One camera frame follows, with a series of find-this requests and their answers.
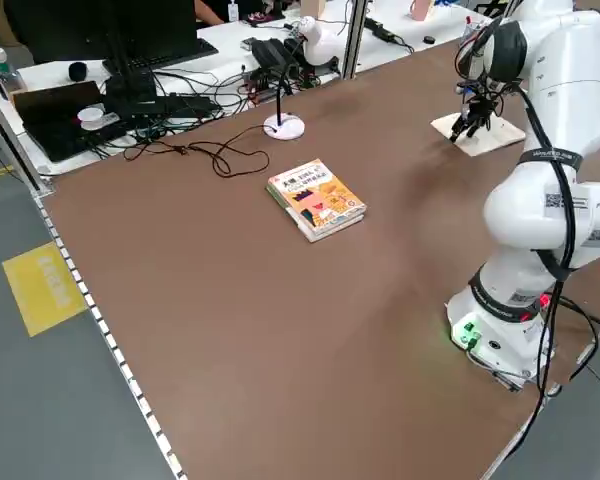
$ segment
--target white cardboard square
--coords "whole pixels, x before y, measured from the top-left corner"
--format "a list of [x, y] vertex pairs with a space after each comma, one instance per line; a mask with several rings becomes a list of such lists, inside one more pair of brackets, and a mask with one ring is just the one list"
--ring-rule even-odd
[[[431, 125], [446, 138], [450, 138], [451, 127], [459, 116], [459, 113], [452, 113], [434, 120]], [[526, 134], [518, 127], [504, 118], [491, 114], [491, 130], [481, 128], [472, 138], [467, 138], [466, 132], [464, 132], [458, 137], [455, 145], [467, 155], [475, 157], [517, 143], [525, 138]]]

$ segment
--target stack of books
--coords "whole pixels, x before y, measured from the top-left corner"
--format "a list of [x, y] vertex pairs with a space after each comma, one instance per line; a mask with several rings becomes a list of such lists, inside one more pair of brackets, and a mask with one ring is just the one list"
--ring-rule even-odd
[[271, 177], [267, 191], [312, 243], [358, 223], [367, 210], [321, 160]]

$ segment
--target table surface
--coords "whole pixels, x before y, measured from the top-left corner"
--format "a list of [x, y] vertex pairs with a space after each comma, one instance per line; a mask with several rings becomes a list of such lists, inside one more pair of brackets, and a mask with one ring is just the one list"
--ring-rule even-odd
[[[345, 4], [346, 0], [333, 0], [327, 2], [321, 19], [327, 21], [344, 21]], [[471, 15], [476, 21], [488, 21], [488, 19], [482, 15], [475, 12], [469, 12], [462, 7], [454, 5], [435, 7], [432, 9], [426, 21], [416, 22], [408, 16], [410, 5], [411, 2], [409, 0], [376, 0], [370, 7], [369, 16], [384, 23], [389, 30], [402, 36], [405, 41], [412, 45], [417, 51], [431, 47], [423, 42], [423, 38], [426, 35], [435, 37], [437, 44], [449, 42], [460, 37], [464, 32], [467, 15]], [[347, 13], [348, 15], [351, 14], [351, 5], [349, 5]], [[285, 20], [271, 22], [267, 25], [282, 27], [285, 22], [292, 23], [300, 18], [298, 9], [289, 10], [285, 14], [287, 15]], [[334, 32], [340, 32], [342, 30], [341, 24], [323, 23], [322, 26]], [[289, 32], [280, 28], [262, 27], [256, 29], [241, 22], [234, 22], [201, 29], [198, 31], [198, 34], [201, 38], [204, 38], [215, 46], [219, 53], [209, 57], [183, 62], [168, 68], [181, 68], [194, 72], [207, 72], [197, 75], [186, 71], [176, 73], [205, 83], [213, 83], [214, 75], [216, 79], [224, 80], [240, 73], [243, 66], [246, 71], [251, 71], [258, 67], [253, 55], [240, 48], [241, 40], [248, 37], [256, 37], [262, 40], [272, 37], [284, 39]], [[347, 34], [348, 26], [340, 35], [343, 51]], [[404, 47], [384, 43], [371, 35], [369, 31], [365, 30], [359, 54], [358, 71], [368, 70], [407, 55], [408, 52]], [[96, 60], [85, 63], [87, 63], [89, 69], [87, 80], [92, 80], [98, 85], [102, 85], [109, 77], [106, 70], [102, 67], [102, 62]], [[59, 87], [71, 83], [67, 74], [70, 64], [71, 62], [51, 62], [21, 69], [20, 73], [29, 90]], [[326, 76], [323, 77], [322, 80], [323, 82], [326, 82], [332, 78], [334, 78], [334, 76]], [[164, 89], [169, 93], [191, 93], [190, 87], [182, 80], [161, 77], [160, 81], [164, 86]], [[235, 93], [237, 86], [238, 85], [232, 85], [231, 87], [224, 88], [222, 89], [222, 92]], [[227, 98], [227, 102], [221, 101], [220, 103], [235, 102], [234, 98]], [[1, 96], [0, 109], [13, 131], [17, 135], [22, 134], [24, 129], [20, 116], [13, 105], [4, 100]], [[44, 152], [27, 134], [19, 136], [19, 140], [31, 158], [35, 168], [43, 174], [58, 175], [100, 160], [95, 153], [85, 152], [63, 162], [53, 163], [49, 161]], [[133, 144], [133, 141], [131, 139], [123, 139], [117, 140], [115, 143], [117, 145], [130, 145]], [[117, 151], [119, 151], [110, 148], [105, 150], [111, 153], [117, 153]]]
[[[429, 125], [458, 106], [454, 53], [288, 99], [304, 137], [254, 130], [236, 144], [266, 150], [265, 173], [223, 180], [199, 154], [117, 156], [44, 199], [191, 478], [473, 480], [530, 414], [533, 386], [509, 393], [448, 338], [444, 303], [494, 247], [482, 205], [521, 151], [469, 158]], [[521, 126], [520, 104], [506, 116]], [[272, 111], [168, 141], [226, 141]], [[314, 158], [369, 209], [309, 244], [264, 186]], [[600, 180], [600, 152], [582, 177]], [[600, 262], [568, 293], [600, 316]], [[558, 323], [568, 370], [588, 327]]]

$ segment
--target white lamp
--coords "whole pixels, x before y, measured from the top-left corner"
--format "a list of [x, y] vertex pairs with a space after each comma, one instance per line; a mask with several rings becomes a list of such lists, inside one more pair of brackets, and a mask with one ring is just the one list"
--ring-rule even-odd
[[[300, 21], [298, 31], [304, 37], [304, 58], [310, 65], [319, 67], [330, 62], [340, 51], [338, 38], [329, 30], [324, 30], [313, 17], [304, 17]], [[282, 113], [281, 91], [284, 77], [287, 75], [289, 63], [280, 77], [277, 92], [277, 112], [264, 121], [264, 131], [278, 140], [294, 140], [304, 134], [304, 122], [297, 115]]]

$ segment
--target white desk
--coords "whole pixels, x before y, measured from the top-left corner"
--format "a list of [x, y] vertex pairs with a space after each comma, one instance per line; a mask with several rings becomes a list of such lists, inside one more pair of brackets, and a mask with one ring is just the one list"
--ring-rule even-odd
[[[345, 6], [346, 0], [333, 0], [328, 2], [321, 19], [328, 21], [344, 21]], [[393, 33], [400, 35], [404, 38], [405, 42], [410, 44], [416, 50], [416, 52], [432, 46], [423, 42], [426, 35], [436, 39], [435, 45], [440, 45], [459, 38], [464, 32], [466, 17], [468, 15], [476, 21], [489, 21], [488, 18], [475, 12], [470, 12], [462, 7], [437, 6], [431, 11], [424, 22], [417, 22], [409, 17], [410, 6], [410, 0], [375, 0], [373, 4], [370, 4], [368, 16], [383, 23], [385, 27]], [[351, 4], [349, 4], [347, 9], [348, 15], [351, 14], [351, 10]], [[287, 16], [285, 20], [268, 23], [266, 25], [281, 27], [284, 23], [293, 23], [300, 18], [298, 9], [288, 10], [285, 14]], [[336, 33], [340, 32], [343, 27], [343, 24], [323, 23], [322, 25], [324, 28], [330, 29]], [[348, 28], [347, 25], [339, 36], [342, 38], [343, 51]], [[195, 72], [206, 72], [200, 74], [177, 72], [178, 74], [204, 83], [213, 83], [214, 80], [211, 74], [222, 81], [232, 75], [240, 73], [243, 66], [247, 72], [255, 70], [258, 67], [257, 62], [251, 53], [240, 48], [241, 40], [248, 37], [256, 37], [262, 40], [269, 38], [279, 38], [283, 40], [288, 34], [289, 32], [283, 29], [266, 28], [266, 26], [253, 28], [239, 22], [205, 28], [199, 30], [198, 35], [216, 47], [219, 53], [197, 60], [183, 62], [168, 68], [182, 68], [184, 70]], [[358, 71], [368, 70], [407, 55], [408, 51], [406, 48], [382, 42], [371, 35], [368, 30], [365, 30], [358, 57]], [[102, 66], [101, 61], [95, 60], [86, 63], [88, 66], [87, 80], [93, 80], [98, 85], [101, 85], [109, 77], [109, 74]], [[71, 83], [71, 80], [68, 78], [68, 68], [70, 64], [71, 62], [52, 62], [21, 69], [20, 73], [29, 90], [58, 87]], [[333, 78], [333, 75], [327, 76], [322, 78], [322, 81], [326, 82]], [[449, 88], [453, 88], [454, 81], [455, 79], [453, 78], [449, 79]], [[183, 80], [160, 77], [160, 82], [167, 92], [191, 93], [189, 85]], [[225, 91], [235, 93], [236, 88], [237, 84], [227, 87]], [[39, 173], [59, 175], [100, 160], [95, 153], [85, 152], [63, 162], [52, 163], [31, 138], [24, 133], [20, 116], [15, 111], [14, 107], [2, 97], [0, 97], [0, 109], [4, 113], [13, 131], [19, 135], [18, 139]], [[133, 140], [130, 138], [120, 139], [116, 140], [115, 144], [132, 145]], [[116, 149], [106, 150], [111, 154], [120, 151]]]

